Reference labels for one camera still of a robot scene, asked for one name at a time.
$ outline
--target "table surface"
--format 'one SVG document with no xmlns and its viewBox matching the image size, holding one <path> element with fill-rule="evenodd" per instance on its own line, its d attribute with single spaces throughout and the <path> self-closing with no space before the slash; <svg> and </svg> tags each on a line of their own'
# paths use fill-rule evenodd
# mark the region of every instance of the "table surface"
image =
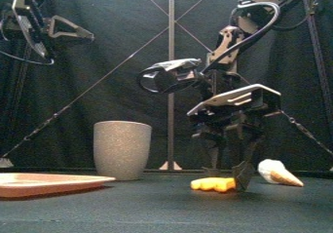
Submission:
<svg viewBox="0 0 333 233">
<path fill-rule="evenodd" d="M 99 189 L 0 200 L 0 232 L 333 232 L 333 180 L 254 176 L 243 193 L 190 190 L 202 174 L 143 174 Z"/>
</svg>

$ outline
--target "black curtain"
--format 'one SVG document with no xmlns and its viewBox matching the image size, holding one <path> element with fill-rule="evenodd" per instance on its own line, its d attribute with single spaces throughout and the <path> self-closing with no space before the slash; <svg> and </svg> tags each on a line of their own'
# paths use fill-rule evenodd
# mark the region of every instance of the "black curtain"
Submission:
<svg viewBox="0 0 333 233">
<path fill-rule="evenodd" d="M 175 0 L 174 58 L 205 61 L 237 2 Z M 330 0 L 322 0 L 315 15 L 330 87 L 331 5 Z M 106 120 L 130 120 L 150 125 L 153 135 L 146 167 L 155 169 L 166 161 L 167 96 L 139 90 L 135 77 L 155 62 L 167 60 L 167 9 L 169 0 L 45 0 L 43 14 L 63 17 L 91 31 L 95 39 L 89 45 L 58 49 L 53 66 L 21 65 L 0 58 L 1 100 L 6 100 L 1 106 L 2 154 L 70 104 L 49 126 L 9 155 L 15 166 L 93 167 L 93 124 Z M 301 3 L 282 22 L 293 25 L 303 16 Z M 10 50 L 9 46 L 8 42 L 1 42 L 2 50 Z M 15 44 L 12 52 L 22 55 L 25 50 L 25 45 Z M 331 122 L 325 112 L 306 23 L 289 32 L 270 31 L 239 56 L 238 69 L 250 83 L 263 84 L 281 92 L 285 112 L 310 130 L 317 140 L 331 146 Z M 12 101 L 15 89 L 19 100 Z M 199 147 L 191 141 L 193 125 L 186 117 L 186 112 L 199 102 L 197 91 L 177 92 L 174 101 L 174 161 L 183 169 L 199 169 Z M 283 115 L 266 120 L 265 149 L 255 153 L 254 161 L 262 158 L 279 159 L 293 170 L 331 167 L 330 156 Z"/>
</svg>

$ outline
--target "metal rod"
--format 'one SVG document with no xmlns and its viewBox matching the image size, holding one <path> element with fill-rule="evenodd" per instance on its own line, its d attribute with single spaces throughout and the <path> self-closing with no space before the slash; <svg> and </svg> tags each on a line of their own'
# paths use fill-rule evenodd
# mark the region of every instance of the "metal rod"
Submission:
<svg viewBox="0 0 333 233">
<path fill-rule="evenodd" d="M 174 0 L 169 0 L 169 60 L 174 59 Z M 167 96 L 167 170 L 174 163 L 174 94 Z"/>
</svg>

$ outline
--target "plate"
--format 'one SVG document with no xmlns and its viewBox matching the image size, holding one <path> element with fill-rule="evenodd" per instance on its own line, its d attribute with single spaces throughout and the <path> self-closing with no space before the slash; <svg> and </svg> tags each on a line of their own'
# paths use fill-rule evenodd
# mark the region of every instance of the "plate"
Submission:
<svg viewBox="0 0 333 233">
<path fill-rule="evenodd" d="M 0 197 L 19 198 L 86 190 L 114 179 L 98 175 L 0 174 Z"/>
</svg>

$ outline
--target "ceramic cup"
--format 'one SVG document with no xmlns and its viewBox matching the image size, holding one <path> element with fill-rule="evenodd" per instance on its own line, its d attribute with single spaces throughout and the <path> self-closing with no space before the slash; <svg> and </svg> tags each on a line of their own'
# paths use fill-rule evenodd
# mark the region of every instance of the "ceramic cup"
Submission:
<svg viewBox="0 0 333 233">
<path fill-rule="evenodd" d="M 139 179 L 147 161 L 151 128 L 130 121 L 93 125 L 93 161 L 98 175 Z"/>
</svg>

